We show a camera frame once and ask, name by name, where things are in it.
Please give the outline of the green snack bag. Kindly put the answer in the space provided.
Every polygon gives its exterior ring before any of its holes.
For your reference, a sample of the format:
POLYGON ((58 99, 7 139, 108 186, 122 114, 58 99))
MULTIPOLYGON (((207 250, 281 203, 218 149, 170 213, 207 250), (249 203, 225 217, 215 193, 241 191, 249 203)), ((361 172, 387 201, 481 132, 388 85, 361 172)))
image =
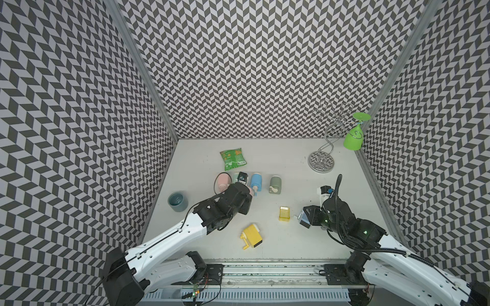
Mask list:
POLYGON ((241 148, 221 151, 220 156, 225 164, 226 172, 247 165, 241 148))

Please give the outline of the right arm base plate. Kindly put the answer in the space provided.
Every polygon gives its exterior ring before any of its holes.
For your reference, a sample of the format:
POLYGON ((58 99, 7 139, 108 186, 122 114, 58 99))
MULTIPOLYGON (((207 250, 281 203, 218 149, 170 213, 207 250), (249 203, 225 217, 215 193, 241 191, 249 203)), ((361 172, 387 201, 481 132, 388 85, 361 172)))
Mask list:
POLYGON ((326 264, 323 266, 328 285, 367 286, 360 270, 346 267, 344 264, 326 264))

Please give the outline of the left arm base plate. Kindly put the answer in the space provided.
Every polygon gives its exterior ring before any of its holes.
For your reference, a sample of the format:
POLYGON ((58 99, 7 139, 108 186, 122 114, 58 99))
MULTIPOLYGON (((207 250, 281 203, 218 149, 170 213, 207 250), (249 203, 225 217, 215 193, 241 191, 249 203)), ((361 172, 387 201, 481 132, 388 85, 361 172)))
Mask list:
POLYGON ((190 280, 184 282, 184 284, 204 284, 208 285, 220 285, 223 279, 224 265, 222 264, 210 264, 205 268, 198 268, 197 271, 191 276, 190 280))

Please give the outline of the teal bowl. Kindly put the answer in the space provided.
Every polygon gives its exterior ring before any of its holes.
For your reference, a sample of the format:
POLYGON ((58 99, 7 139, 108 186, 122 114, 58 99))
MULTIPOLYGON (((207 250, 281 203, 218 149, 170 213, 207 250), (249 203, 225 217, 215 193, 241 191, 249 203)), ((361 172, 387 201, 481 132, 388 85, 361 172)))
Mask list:
POLYGON ((172 193, 167 199, 168 205, 175 212, 184 212, 188 209, 188 200, 183 193, 172 193))

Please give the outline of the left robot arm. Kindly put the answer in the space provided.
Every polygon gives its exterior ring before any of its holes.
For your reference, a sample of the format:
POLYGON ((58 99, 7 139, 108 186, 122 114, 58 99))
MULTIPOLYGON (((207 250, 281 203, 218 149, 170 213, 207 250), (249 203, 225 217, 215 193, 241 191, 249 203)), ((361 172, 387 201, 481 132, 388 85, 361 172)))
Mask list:
POLYGON ((236 182, 222 193, 192 206, 186 217, 159 236, 127 251, 108 253, 102 286, 109 305, 136 305, 154 289, 177 283, 198 284, 207 265, 196 251, 171 260, 185 245, 226 228, 236 214, 246 215, 253 197, 236 182))

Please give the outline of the light blue pencil sharpener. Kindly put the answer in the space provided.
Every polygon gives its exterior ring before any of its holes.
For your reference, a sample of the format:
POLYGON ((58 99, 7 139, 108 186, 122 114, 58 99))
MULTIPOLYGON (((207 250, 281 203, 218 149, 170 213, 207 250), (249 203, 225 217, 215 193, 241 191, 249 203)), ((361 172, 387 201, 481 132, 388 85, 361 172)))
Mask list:
POLYGON ((305 212, 301 212, 299 216, 297 217, 299 224, 302 225, 303 227, 309 229, 311 227, 310 221, 308 219, 308 216, 305 214, 305 212))

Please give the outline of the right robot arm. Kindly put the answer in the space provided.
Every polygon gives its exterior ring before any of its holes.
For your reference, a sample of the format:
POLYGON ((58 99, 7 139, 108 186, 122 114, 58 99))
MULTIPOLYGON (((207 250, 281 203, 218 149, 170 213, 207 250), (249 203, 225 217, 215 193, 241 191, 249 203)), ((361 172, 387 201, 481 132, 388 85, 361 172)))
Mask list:
POLYGON ((329 283, 384 288, 414 305, 489 305, 489 286, 444 272, 409 250, 382 227, 355 216, 338 197, 307 206, 299 215, 306 228, 319 226, 350 257, 343 265, 325 264, 329 283))

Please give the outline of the yellow pencil sharpener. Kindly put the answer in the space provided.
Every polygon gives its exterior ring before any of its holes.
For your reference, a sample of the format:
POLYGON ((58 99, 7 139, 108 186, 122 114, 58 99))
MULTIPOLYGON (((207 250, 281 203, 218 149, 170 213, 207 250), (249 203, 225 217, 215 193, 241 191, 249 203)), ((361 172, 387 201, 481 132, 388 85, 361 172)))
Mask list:
POLYGON ((249 225, 242 231, 240 239, 245 243, 245 246, 242 248, 243 250, 250 247, 255 248, 263 242, 259 227, 255 223, 249 225))

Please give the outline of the sage green pencil sharpener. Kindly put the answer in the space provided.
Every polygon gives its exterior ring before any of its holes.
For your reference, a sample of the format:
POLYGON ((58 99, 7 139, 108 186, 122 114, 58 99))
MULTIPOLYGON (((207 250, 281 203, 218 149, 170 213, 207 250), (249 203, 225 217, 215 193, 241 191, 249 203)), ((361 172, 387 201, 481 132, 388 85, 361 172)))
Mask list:
POLYGON ((272 176, 269 183, 269 193, 280 195, 282 190, 282 179, 280 176, 272 176))

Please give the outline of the green plastic wine glass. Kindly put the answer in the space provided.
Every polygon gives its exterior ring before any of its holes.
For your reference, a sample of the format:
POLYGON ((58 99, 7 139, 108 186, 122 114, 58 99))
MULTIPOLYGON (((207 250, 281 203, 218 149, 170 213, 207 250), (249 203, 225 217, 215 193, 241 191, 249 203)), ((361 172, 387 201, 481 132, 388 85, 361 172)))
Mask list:
POLYGON ((368 122, 371 116, 368 113, 356 112, 352 117, 355 119, 356 125, 346 134, 343 146, 348 150, 358 151, 364 142, 364 132, 361 125, 368 122))

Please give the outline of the yellow transparent tray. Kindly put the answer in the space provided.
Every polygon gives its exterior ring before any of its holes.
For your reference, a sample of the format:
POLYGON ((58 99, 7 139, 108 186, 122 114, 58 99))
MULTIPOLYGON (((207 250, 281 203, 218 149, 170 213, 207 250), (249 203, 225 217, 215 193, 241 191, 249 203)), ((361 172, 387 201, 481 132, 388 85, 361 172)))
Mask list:
POLYGON ((279 220, 284 222, 289 222, 290 220, 290 208, 280 207, 279 208, 279 220))

